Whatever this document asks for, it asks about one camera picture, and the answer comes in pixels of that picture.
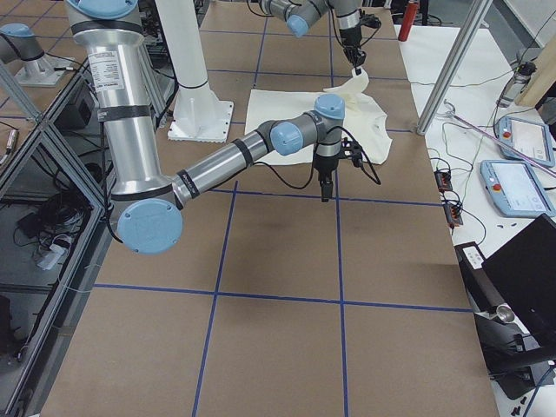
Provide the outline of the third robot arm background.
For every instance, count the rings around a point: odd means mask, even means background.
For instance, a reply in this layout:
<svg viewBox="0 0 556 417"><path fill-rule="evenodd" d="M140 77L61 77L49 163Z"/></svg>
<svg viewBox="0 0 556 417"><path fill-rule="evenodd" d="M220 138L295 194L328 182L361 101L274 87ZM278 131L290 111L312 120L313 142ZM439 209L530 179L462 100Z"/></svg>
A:
<svg viewBox="0 0 556 417"><path fill-rule="evenodd" d="M1 62L33 62L45 55L34 32L24 23L7 23L1 27Z"/></svg>

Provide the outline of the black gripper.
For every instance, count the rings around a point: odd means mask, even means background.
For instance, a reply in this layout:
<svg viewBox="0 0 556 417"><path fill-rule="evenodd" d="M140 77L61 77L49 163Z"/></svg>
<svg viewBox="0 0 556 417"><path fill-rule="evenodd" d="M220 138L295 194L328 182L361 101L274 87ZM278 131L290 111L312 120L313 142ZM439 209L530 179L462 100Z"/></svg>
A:
<svg viewBox="0 0 556 417"><path fill-rule="evenodd" d="M352 66L355 66L353 68L353 75L361 75L363 71L361 66L366 60L366 53L361 48L361 27L356 26L345 30L340 29L340 39L345 57Z"/></svg>
<svg viewBox="0 0 556 417"><path fill-rule="evenodd" d="M314 168L318 172L321 186L321 201L328 202L332 198L333 174L338 168L338 156L314 156Z"/></svg>

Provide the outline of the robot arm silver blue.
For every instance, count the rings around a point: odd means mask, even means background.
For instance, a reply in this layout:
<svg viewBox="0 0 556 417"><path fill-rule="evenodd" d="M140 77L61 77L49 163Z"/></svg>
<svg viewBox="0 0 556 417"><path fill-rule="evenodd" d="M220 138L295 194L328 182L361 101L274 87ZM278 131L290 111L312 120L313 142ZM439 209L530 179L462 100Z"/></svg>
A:
<svg viewBox="0 0 556 417"><path fill-rule="evenodd" d="M362 50L361 26L363 11L357 1L304 1L300 5L291 1L262 0L258 5L263 13L281 19L295 37L305 36L328 12L335 15L340 44L344 55L359 75L366 60Z"/></svg>
<svg viewBox="0 0 556 417"><path fill-rule="evenodd" d="M267 121L193 166L167 176L161 171L156 126L143 83L142 25L136 1L68 1L75 41L88 53L99 102L97 117L116 169L111 193L119 239L129 250L158 255L180 239L185 204L276 151L292 155L306 147L324 193L341 154L345 102L324 94L299 116Z"/></svg>

